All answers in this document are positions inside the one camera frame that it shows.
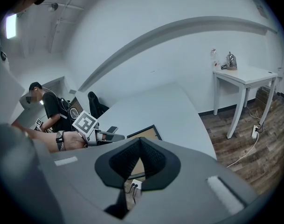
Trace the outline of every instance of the power strip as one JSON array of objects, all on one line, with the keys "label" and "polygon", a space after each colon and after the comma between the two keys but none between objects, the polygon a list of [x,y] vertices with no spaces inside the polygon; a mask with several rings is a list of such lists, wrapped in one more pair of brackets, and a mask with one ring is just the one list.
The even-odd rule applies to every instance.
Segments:
[{"label": "power strip", "polygon": [[252,138],[253,139],[255,139],[257,137],[257,131],[256,131],[257,128],[258,128],[258,126],[254,125],[253,132],[252,132]]},{"label": "power strip", "polygon": [[142,182],[141,181],[138,181],[137,179],[134,179],[132,181],[132,184],[137,184],[138,186],[136,187],[137,189],[142,189]]}]

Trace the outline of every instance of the phone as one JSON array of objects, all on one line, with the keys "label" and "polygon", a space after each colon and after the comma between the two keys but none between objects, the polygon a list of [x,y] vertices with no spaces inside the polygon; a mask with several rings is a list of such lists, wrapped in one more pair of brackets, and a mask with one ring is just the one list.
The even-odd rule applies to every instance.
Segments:
[{"label": "phone", "polygon": [[109,129],[108,129],[108,133],[115,133],[116,132],[116,130],[118,129],[118,127],[116,127],[116,126],[111,126]]}]

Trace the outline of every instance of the table leg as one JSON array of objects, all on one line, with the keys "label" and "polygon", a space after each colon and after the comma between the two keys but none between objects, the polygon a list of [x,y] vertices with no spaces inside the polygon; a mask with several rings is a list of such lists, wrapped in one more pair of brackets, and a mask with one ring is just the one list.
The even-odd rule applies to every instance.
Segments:
[{"label": "table leg", "polygon": [[238,92],[238,103],[237,103],[237,107],[236,107],[236,110],[235,110],[235,114],[234,114],[234,117],[233,117],[233,121],[232,121],[232,124],[230,126],[230,129],[228,131],[228,134],[227,134],[227,138],[230,139],[236,129],[236,126],[238,124],[238,121],[239,121],[239,118],[240,118],[240,115],[241,115],[241,111],[242,111],[242,105],[244,103],[244,98],[245,98],[245,93],[246,93],[246,89],[243,88],[243,87],[239,87],[239,92]]},{"label": "table leg", "polygon": [[272,82],[271,82],[271,88],[270,88],[270,92],[269,92],[269,97],[268,97],[267,104],[266,104],[265,110],[263,112],[262,118],[260,119],[260,122],[259,122],[260,125],[262,125],[264,123],[266,115],[267,115],[267,113],[269,111],[269,108],[270,108],[270,105],[271,105],[271,102],[272,102],[272,98],[273,98],[275,81],[276,81],[276,79],[273,79]]},{"label": "table leg", "polygon": [[249,90],[250,88],[246,88],[246,92],[245,92],[245,99],[244,99],[244,103],[243,103],[243,107],[245,108],[246,105],[248,104],[248,99],[249,99]]},{"label": "table leg", "polygon": [[214,103],[214,115],[217,115],[218,106],[220,101],[220,80],[215,75],[215,103]]}]

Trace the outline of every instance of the curved white desk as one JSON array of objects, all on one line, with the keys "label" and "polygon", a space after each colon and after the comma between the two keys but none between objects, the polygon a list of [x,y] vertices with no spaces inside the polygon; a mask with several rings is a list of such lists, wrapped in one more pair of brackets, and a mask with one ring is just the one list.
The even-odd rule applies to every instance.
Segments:
[{"label": "curved white desk", "polygon": [[177,84],[167,84],[118,101],[99,119],[103,131],[117,126],[125,137],[155,125],[163,141],[216,159],[210,137],[194,106]]}]

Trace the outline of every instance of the black t-shirt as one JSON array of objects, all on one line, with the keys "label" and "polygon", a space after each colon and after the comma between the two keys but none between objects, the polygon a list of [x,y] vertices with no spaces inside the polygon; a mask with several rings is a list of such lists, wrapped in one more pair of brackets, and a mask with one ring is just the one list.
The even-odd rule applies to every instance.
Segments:
[{"label": "black t-shirt", "polygon": [[65,111],[67,110],[67,106],[64,107],[65,110],[63,110],[61,101],[50,91],[43,94],[42,100],[48,119],[56,114],[61,115],[60,119],[52,126],[53,132],[58,132],[60,130],[72,131],[70,119]]}]

